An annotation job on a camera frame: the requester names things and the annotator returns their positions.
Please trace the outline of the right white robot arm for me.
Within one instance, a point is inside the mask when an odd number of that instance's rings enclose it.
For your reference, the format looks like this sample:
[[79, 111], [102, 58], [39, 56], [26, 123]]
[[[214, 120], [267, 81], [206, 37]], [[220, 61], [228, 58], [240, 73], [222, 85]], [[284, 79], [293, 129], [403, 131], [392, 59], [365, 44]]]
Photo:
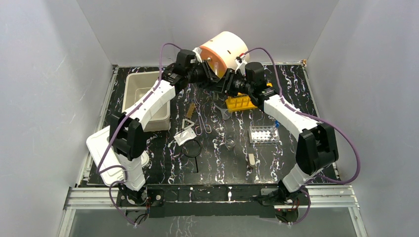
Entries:
[[272, 116], [297, 140], [296, 164], [279, 182], [278, 197], [282, 203], [292, 204], [307, 181], [338, 160], [334, 128], [300, 115], [279, 94], [279, 83], [268, 86], [261, 63], [247, 63], [244, 70], [227, 69], [221, 78], [211, 76], [208, 86], [228, 96], [238, 93], [249, 96], [253, 105]]

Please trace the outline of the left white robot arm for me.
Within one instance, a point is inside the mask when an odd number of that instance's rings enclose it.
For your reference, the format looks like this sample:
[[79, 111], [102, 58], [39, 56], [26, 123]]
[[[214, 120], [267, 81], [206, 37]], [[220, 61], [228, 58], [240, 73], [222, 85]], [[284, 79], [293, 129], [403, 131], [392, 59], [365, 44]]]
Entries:
[[202, 49], [182, 49], [176, 61], [159, 68], [159, 76], [145, 95], [121, 113], [112, 115], [109, 125], [90, 135], [86, 145], [99, 174], [108, 187], [118, 184], [129, 189], [128, 199], [143, 205], [148, 193], [143, 167], [149, 162], [145, 128], [151, 118], [190, 83], [207, 82], [217, 75]]

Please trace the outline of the glass test tube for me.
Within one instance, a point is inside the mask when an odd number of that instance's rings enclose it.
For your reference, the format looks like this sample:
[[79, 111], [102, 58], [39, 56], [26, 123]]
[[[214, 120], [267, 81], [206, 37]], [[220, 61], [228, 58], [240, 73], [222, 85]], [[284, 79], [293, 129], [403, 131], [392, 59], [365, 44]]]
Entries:
[[213, 64], [213, 70], [217, 77], [220, 77], [220, 64], [218, 62], [214, 62]]

